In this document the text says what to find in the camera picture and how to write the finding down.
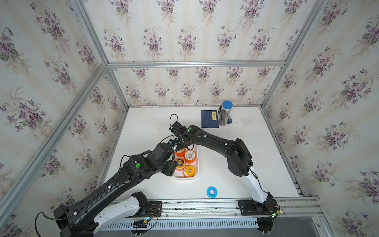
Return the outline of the orange sealing tape roll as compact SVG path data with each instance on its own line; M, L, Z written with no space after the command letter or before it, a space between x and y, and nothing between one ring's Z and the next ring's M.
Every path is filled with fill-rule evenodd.
M186 149L181 149L179 151L175 151L174 154L177 158L184 158L186 153Z
M185 153L185 162L186 164L192 164L196 160L196 153L194 151L188 150Z

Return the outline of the yellow sealing tape roll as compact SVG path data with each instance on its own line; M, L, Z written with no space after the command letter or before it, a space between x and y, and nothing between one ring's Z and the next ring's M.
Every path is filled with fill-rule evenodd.
M196 173L196 169L194 166L185 166L183 169L183 175L185 178L194 177Z
M183 169L185 168L185 166L186 166L186 162L185 162L184 159L182 159L182 158L178 158L178 159L176 159L175 161L176 161L176 163L177 163L177 166L176 166L176 169L177 169L177 170L183 170Z

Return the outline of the blue sealing tape roll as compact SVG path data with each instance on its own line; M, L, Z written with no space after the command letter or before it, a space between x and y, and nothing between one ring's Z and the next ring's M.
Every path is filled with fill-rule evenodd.
M207 196L209 198L216 198L217 194L218 194L218 191L215 187L209 187L207 189Z

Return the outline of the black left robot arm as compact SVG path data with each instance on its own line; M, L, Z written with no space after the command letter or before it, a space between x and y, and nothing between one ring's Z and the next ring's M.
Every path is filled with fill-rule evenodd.
M159 143L152 151L133 155L114 176L77 203L61 205L54 219L62 237L92 237L104 227L124 217L148 210L149 201L142 192L114 206L110 204L126 191L157 173L172 176L177 166L172 145Z

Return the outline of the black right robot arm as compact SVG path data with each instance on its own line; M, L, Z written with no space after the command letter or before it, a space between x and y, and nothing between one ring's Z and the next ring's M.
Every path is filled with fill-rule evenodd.
M272 194L262 187L254 172L252 156L241 139L224 139L198 126L185 127L177 121L170 126L169 131L176 137L172 145L177 151L198 145L215 151L227 159L229 171L242 178L251 196L251 200L239 204L242 215L261 215L269 219L275 219L280 215L280 205Z

